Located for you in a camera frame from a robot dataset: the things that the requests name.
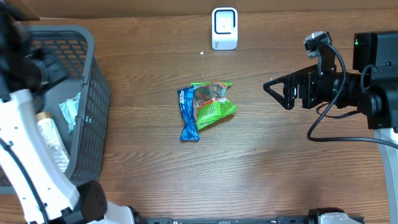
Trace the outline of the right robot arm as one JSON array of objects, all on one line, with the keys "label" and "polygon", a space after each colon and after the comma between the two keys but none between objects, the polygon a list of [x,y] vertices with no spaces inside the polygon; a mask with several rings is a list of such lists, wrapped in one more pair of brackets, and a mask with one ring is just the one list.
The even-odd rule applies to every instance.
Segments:
[{"label": "right robot arm", "polygon": [[[314,142],[371,142],[378,145],[382,158],[389,203],[389,221],[397,223],[397,32],[362,32],[354,35],[353,70],[346,65],[332,45],[328,32],[308,35],[304,47],[315,65],[303,68],[263,85],[285,109],[302,99],[306,109],[322,109],[307,132]],[[373,138],[312,136],[332,106],[352,106],[355,113],[367,117]]]}]

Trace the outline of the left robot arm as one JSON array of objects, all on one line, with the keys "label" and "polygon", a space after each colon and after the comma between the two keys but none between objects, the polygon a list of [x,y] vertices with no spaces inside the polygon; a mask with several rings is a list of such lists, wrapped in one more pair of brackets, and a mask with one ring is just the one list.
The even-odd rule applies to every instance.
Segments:
[{"label": "left robot arm", "polygon": [[1,168],[28,223],[137,223],[98,182],[110,89],[81,26],[24,26],[1,3]]}]

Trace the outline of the mint green white packet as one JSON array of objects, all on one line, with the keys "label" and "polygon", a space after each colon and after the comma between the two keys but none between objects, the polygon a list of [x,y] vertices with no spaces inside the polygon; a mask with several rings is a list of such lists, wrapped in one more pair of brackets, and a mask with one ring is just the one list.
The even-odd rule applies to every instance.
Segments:
[{"label": "mint green white packet", "polygon": [[81,93],[78,93],[75,97],[67,99],[63,103],[59,104],[62,115],[68,124],[69,133],[74,130],[76,125],[75,117],[78,115],[80,95]]}]

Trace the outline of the blue snack packet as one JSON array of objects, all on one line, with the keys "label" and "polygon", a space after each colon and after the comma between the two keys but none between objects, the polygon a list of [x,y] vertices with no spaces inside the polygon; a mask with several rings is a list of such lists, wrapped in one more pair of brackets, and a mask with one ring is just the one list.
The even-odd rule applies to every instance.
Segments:
[{"label": "blue snack packet", "polygon": [[180,113],[182,115],[182,119],[185,123],[185,126],[180,135],[181,141],[199,141],[199,133],[195,121],[194,115],[194,87],[188,87],[184,89],[180,89],[177,91],[178,100],[179,100],[179,108]]}]

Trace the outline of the white tube with gold cap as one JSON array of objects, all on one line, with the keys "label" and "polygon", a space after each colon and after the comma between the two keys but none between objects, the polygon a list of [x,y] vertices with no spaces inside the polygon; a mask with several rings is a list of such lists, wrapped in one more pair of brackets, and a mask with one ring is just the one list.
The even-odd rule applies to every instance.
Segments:
[{"label": "white tube with gold cap", "polygon": [[50,148],[55,162],[60,170],[65,172],[70,162],[70,156],[52,115],[49,112],[40,112],[36,114],[36,119],[41,135]]}]

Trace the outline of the green gummy candy bag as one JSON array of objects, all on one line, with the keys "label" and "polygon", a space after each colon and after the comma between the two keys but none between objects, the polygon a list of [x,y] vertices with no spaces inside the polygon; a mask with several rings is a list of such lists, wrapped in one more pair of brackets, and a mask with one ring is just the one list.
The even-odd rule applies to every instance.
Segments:
[{"label": "green gummy candy bag", "polygon": [[226,91],[231,85],[231,82],[191,83],[197,107],[197,128],[199,130],[237,110],[237,106],[226,96]]}]

